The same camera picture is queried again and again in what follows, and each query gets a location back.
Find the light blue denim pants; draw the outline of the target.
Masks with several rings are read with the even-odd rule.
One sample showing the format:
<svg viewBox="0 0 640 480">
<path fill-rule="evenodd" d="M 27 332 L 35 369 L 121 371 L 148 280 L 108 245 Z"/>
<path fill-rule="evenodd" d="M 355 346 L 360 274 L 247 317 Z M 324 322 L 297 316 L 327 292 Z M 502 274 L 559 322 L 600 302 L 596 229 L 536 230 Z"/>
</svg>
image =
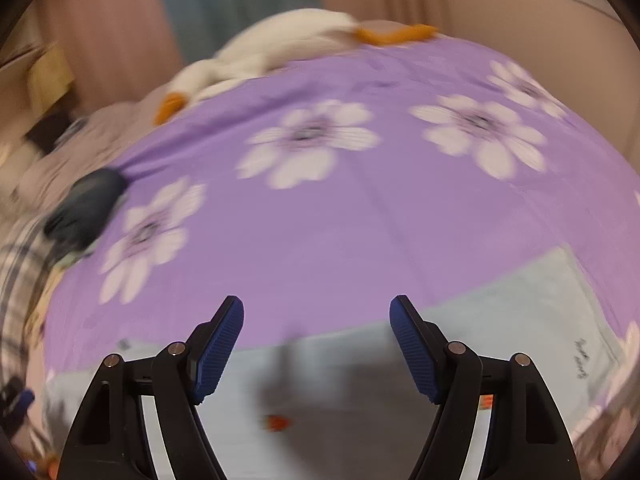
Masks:
<svg viewBox="0 0 640 480">
<path fill-rule="evenodd" d="M 422 315 L 482 356 L 528 354 L 574 434 L 623 381 L 624 345 L 566 248 Z M 387 322 L 235 351 L 198 407 L 231 479 L 404 478 L 435 413 Z"/>
</svg>

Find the dark folded jeans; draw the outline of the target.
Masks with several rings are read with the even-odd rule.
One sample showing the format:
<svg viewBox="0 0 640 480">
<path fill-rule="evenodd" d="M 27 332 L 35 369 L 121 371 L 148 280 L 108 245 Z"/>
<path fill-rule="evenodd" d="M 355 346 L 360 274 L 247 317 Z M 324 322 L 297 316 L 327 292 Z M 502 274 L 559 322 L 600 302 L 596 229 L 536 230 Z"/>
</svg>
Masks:
<svg viewBox="0 0 640 480">
<path fill-rule="evenodd" d="M 129 181 L 118 170 L 100 168 L 77 180 L 47 216 L 43 234 L 52 242 L 55 259 L 84 252 L 110 221 Z"/>
</svg>

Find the plaid cloth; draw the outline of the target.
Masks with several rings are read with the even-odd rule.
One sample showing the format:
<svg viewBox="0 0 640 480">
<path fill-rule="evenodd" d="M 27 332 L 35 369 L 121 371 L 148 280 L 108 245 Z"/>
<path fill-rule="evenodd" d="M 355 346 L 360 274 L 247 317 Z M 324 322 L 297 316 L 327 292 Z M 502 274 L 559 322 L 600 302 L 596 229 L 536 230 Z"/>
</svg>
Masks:
<svg viewBox="0 0 640 480">
<path fill-rule="evenodd" d="M 23 219 L 1 243 L 1 387 L 14 377 L 26 380 L 24 328 L 56 263 L 44 222 L 43 217 Z"/>
</svg>

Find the purple floral bedsheet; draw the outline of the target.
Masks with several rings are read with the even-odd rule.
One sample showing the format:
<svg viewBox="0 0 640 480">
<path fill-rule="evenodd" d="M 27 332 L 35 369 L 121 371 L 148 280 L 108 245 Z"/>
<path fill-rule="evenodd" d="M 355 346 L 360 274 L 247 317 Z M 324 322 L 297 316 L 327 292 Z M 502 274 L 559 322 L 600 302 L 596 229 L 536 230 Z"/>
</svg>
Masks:
<svg viewBox="0 0 640 480">
<path fill-rule="evenodd" d="M 50 303 L 46 369 L 116 342 L 186 336 L 240 297 L 241 341 L 384 318 L 393 296 L 451 299 L 548 250 L 596 295 L 518 346 L 570 428 L 639 356 L 639 178 L 510 58 L 459 39 L 292 64 L 198 104 L 116 160 L 129 188 Z"/>
</svg>

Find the pink grey blanket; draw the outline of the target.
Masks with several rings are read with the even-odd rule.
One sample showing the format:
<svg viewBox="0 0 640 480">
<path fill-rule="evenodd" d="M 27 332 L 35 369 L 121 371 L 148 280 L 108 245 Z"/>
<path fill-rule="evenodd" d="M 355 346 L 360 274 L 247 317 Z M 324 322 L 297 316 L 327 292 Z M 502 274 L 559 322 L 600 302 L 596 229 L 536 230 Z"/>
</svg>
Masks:
<svg viewBox="0 0 640 480">
<path fill-rule="evenodd" d="M 10 197 L 30 210 L 47 210 L 62 200 L 70 186 L 89 172 L 109 165 L 154 129 L 162 90 L 138 102 L 100 108 L 88 122 L 52 153 L 18 178 Z"/>
</svg>

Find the white goose plush toy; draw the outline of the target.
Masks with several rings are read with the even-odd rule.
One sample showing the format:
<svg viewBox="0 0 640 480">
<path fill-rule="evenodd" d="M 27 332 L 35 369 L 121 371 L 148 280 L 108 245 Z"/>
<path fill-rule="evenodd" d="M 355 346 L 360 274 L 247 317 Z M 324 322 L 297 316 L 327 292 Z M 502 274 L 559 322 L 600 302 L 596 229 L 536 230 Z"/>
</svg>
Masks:
<svg viewBox="0 0 640 480">
<path fill-rule="evenodd" d="M 360 22 L 344 12 L 315 8 L 274 14 L 244 29 L 211 58 L 180 70 L 167 86 L 154 124 L 163 125 L 197 102 L 293 62 L 341 54 L 361 46 L 398 46 L 436 35 L 437 28 L 431 25 Z"/>
</svg>

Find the pink curtain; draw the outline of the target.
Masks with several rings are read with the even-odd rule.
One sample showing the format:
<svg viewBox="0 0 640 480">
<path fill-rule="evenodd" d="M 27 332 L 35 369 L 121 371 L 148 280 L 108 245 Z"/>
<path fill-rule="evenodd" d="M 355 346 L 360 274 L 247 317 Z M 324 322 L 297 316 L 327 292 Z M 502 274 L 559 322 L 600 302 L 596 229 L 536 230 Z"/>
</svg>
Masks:
<svg viewBox="0 0 640 480">
<path fill-rule="evenodd" d="M 35 0 L 43 37 L 58 44 L 84 110 L 137 101 L 183 60 L 162 0 Z"/>
</svg>

